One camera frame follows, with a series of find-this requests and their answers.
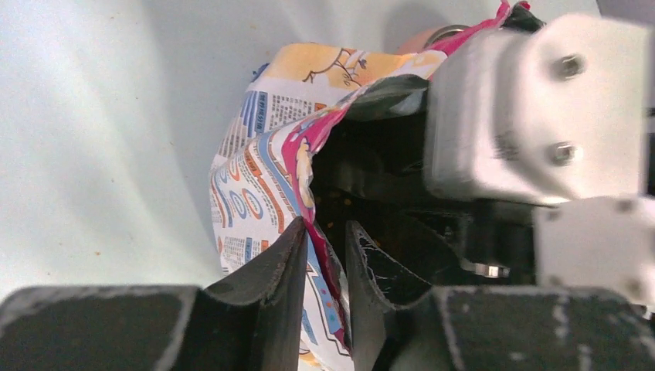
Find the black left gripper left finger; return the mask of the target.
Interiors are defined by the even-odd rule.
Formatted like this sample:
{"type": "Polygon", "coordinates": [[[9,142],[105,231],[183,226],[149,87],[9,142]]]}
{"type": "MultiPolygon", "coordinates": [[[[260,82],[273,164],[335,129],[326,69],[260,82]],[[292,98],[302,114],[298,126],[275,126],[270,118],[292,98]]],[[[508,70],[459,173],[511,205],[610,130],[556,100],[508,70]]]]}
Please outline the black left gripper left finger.
{"type": "Polygon", "coordinates": [[[307,265],[296,218],[222,280],[42,286],[1,306],[3,370],[295,370],[307,265]]]}

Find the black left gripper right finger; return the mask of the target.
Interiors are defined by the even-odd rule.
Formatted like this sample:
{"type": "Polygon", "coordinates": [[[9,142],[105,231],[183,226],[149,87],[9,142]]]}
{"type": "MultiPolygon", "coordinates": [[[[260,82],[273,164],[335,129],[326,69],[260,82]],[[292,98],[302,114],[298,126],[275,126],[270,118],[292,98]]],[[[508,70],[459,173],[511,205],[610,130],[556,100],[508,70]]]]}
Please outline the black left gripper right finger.
{"type": "Polygon", "coordinates": [[[346,227],[356,370],[652,370],[654,334],[598,288],[434,286],[346,227]]]}

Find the pet food bag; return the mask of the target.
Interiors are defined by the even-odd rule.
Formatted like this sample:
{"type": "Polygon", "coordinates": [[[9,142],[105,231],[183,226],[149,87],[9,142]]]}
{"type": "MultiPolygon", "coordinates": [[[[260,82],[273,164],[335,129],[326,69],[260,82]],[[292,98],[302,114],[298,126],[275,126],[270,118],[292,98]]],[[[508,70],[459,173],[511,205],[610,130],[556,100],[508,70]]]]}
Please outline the pet food bag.
{"type": "Polygon", "coordinates": [[[347,346],[344,268],[325,228],[316,224],[314,156],[335,127],[359,109],[408,114],[411,86],[483,30],[540,28],[526,1],[502,2],[494,18],[443,34],[421,53],[370,53],[320,43],[284,46],[254,74],[239,113],[214,157],[212,223],[222,269],[231,274],[270,247],[297,217],[307,225],[308,253],[299,359],[323,370],[352,370],[347,346]]]}

